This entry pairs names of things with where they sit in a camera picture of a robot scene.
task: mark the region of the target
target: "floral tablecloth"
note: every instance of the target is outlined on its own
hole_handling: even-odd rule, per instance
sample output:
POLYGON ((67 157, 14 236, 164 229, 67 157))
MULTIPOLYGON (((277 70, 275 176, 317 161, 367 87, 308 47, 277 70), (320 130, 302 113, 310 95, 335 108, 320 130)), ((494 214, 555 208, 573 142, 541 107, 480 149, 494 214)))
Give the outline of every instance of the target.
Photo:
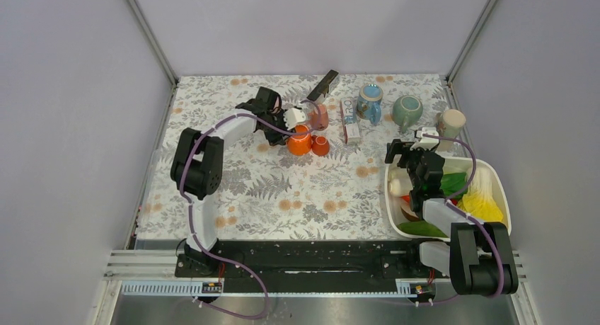
MULTIPOLYGON (((141 240, 182 239, 189 234, 186 202, 169 178, 179 135, 186 127, 206 130, 233 107, 253 98, 259 86, 282 95, 284 108, 306 98, 322 76, 186 76, 182 77, 168 129, 154 154, 137 230, 141 240)), ((413 130, 432 125, 448 108, 436 74, 340 75, 325 101, 330 141, 325 157, 290 154, 270 147, 263 132, 225 150, 223 178, 215 200, 214 220, 220 239, 395 239, 383 200, 386 143, 412 139, 413 130), (373 126, 361 120, 362 141, 343 142, 339 100, 356 98, 359 88, 378 84, 384 91, 383 119, 373 126), (391 106, 402 95, 417 96, 425 107, 419 123, 401 134, 391 119, 391 106)))

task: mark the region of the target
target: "white wall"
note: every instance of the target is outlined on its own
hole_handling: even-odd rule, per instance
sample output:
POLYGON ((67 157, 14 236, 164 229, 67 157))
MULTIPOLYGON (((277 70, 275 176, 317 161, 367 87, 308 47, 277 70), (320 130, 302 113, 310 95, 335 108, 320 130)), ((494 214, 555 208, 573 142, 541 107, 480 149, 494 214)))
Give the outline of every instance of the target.
POLYGON ((125 0, 0 0, 0 324, 82 324, 170 85, 125 0))
POLYGON ((487 0, 138 0, 178 76, 446 74, 487 0))
POLYGON ((599 17, 598 0, 500 0, 455 83, 544 324, 600 319, 599 17))

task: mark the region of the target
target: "white basket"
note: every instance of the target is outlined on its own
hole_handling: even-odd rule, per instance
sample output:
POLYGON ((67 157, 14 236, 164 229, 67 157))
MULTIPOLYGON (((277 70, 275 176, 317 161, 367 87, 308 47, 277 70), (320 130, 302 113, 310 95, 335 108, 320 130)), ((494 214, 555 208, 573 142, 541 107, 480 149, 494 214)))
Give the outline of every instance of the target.
MULTIPOLYGON (((447 157, 445 159, 446 159, 446 162, 444 163, 444 173, 467 172, 467 170, 471 169, 471 167, 473 166, 473 160, 466 158, 466 157, 447 157)), ((389 182, 389 175, 391 172, 390 169, 393 169, 395 167, 396 167, 396 163, 386 165, 386 174, 383 177, 383 179, 384 179, 383 186, 385 187, 384 191, 385 191, 385 198, 386 198, 386 209, 388 210, 388 217, 390 218, 392 228, 394 228, 394 230, 402 237, 409 238, 409 239, 430 237, 430 236, 420 236, 420 235, 408 234, 408 233, 402 232, 396 226, 403 222, 407 222, 408 220, 406 220, 406 218, 402 214, 402 211, 400 210, 400 198, 392 196, 389 192, 388 182, 389 182)), ((511 223, 510 223, 510 212, 508 209, 508 203, 506 200, 506 195, 504 194, 504 188, 502 188, 502 184, 500 183, 500 179, 498 178, 498 174, 496 173, 494 168, 491 167, 487 162, 481 161, 478 159, 477 160, 477 168, 479 169, 479 168, 483 168, 483 167, 488 168, 492 172, 492 194, 494 197, 494 201, 496 202, 496 204, 498 205, 498 208, 504 215, 504 218, 502 219, 502 223, 504 225, 506 225, 506 227, 508 229, 508 234, 510 235, 512 227, 511 227, 511 223)), ((400 169, 400 173, 398 173, 397 175, 408 178, 408 173, 406 172, 406 169, 400 169)), ((443 241, 450 241, 450 238, 435 237, 435 239, 440 239, 443 241)))

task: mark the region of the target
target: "green vegetable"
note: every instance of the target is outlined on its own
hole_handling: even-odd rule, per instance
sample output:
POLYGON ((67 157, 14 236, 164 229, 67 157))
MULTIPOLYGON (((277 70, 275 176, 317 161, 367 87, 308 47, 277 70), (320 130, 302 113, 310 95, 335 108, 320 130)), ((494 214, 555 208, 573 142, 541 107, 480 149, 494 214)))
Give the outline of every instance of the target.
MULTIPOLYGON (((460 190, 465 186, 467 178, 467 173, 450 173, 444 174, 442 176, 442 190, 444 191, 444 195, 448 196, 460 190)), ((462 192, 462 194, 455 197, 455 199, 460 200, 465 193, 468 192, 468 189, 462 192)))
POLYGON ((437 236, 440 238, 447 237, 442 231, 439 230, 439 228, 424 220, 415 222, 404 222, 402 224, 399 224, 398 228, 402 232, 412 235, 437 236))

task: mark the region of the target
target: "orange cup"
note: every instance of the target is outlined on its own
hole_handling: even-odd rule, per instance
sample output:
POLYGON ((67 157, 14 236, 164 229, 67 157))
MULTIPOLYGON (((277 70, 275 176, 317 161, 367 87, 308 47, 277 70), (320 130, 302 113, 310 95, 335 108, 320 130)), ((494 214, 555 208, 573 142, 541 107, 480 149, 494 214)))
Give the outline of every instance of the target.
POLYGON ((325 156, 329 152, 329 141, 324 136, 313 136, 313 153, 325 156))
MULTIPOLYGON (((308 132, 309 129, 305 125, 296 126, 296 132, 308 132)), ((311 135, 291 136, 287 139, 287 150, 290 153, 301 156, 311 151, 311 135)))

